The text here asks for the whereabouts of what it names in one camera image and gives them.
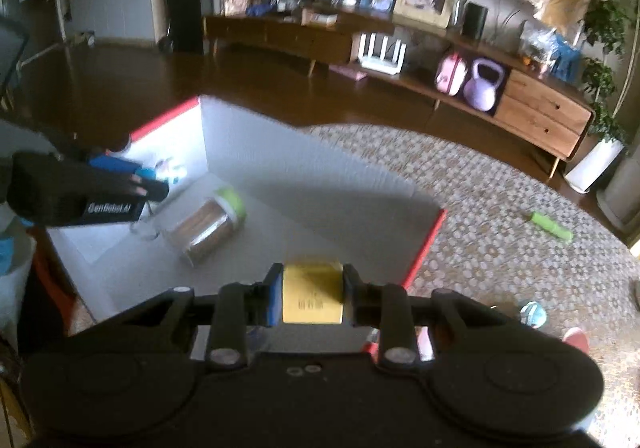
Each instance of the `black cylinder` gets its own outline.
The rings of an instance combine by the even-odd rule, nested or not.
[[[472,40],[482,38],[486,14],[489,9],[475,3],[466,4],[465,22],[462,25],[462,35]]]

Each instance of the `wooden floor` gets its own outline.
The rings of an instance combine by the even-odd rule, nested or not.
[[[222,49],[213,59],[81,45],[25,66],[18,111],[77,133],[83,144],[119,149],[132,130],[158,114],[210,94],[294,126],[372,123],[424,132],[546,181],[550,157],[500,128],[446,104],[433,114],[431,100],[375,79],[353,82],[322,65],[307,78],[307,68],[305,60],[241,46]],[[578,195],[560,174],[548,185],[610,228],[593,193]]]

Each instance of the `small yellow box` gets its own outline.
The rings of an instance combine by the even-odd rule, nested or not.
[[[282,276],[284,323],[342,323],[342,265],[287,264]]]

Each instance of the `patterned rug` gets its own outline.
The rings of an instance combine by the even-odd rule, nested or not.
[[[410,290],[448,287],[485,304],[535,299],[545,331],[587,333],[606,391],[589,430],[607,448],[640,444],[640,262],[593,217],[526,174],[462,145],[380,126],[318,126],[312,135],[413,181],[448,215]],[[532,211],[574,232],[567,244]]]

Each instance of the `chair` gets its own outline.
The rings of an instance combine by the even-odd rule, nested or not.
[[[0,16],[0,99],[7,111],[13,108],[9,83],[28,40],[27,31],[19,23]]]

